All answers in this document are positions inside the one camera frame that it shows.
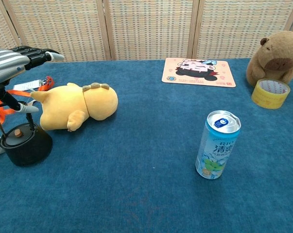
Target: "yellow plush toy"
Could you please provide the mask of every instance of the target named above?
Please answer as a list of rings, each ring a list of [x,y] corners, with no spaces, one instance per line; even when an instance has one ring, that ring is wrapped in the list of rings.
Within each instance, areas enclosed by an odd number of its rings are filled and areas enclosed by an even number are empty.
[[[247,81],[255,86],[260,79],[293,79],[293,32],[280,31],[260,41],[261,47],[251,58]]]
[[[31,97],[42,104],[40,126],[44,130],[68,129],[72,132],[89,117],[106,119],[118,106],[116,92],[105,83],[83,87],[68,83],[49,91],[32,92]]]

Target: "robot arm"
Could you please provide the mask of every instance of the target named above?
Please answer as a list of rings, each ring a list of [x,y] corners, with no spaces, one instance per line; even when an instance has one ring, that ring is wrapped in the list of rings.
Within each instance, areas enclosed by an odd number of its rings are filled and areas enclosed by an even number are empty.
[[[50,49],[32,48],[29,46],[15,47],[10,50],[0,49],[0,101],[17,112],[32,113],[38,111],[36,107],[19,103],[12,95],[5,91],[13,77],[40,66],[47,61],[62,61],[64,56]]]

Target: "orange strap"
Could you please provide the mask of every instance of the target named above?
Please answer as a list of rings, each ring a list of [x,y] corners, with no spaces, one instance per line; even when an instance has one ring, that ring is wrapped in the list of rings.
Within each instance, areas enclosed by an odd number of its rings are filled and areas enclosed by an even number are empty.
[[[52,77],[47,76],[46,77],[46,84],[41,85],[38,89],[38,91],[48,91],[51,89],[54,85],[54,80]],[[26,91],[16,91],[16,90],[7,90],[7,92],[11,95],[17,95],[17,96],[25,96],[25,97],[30,97],[31,94]],[[9,109],[4,109],[4,107],[0,107],[0,124],[3,124],[5,122],[6,115],[14,114],[15,110],[9,108]]]

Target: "can lid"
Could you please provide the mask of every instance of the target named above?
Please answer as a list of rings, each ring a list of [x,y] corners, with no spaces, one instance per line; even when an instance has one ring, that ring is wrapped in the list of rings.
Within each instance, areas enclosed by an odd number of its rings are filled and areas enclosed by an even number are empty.
[[[207,117],[207,122],[211,128],[221,133],[234,133],[241,127],[238,117],[223,110],[210,113]]]

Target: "cartoon character print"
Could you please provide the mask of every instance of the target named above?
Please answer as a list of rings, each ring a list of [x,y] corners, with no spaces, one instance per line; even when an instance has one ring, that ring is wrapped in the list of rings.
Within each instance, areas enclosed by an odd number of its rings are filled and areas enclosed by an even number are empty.
[[[195,78],[204,78],[207,81],[215,81],[217,72],[214,72],[217,62],[214,60],[197,61],[185,59],[183,62],[178,63],[179,67],[176,68],[177,75],[187,75]]]

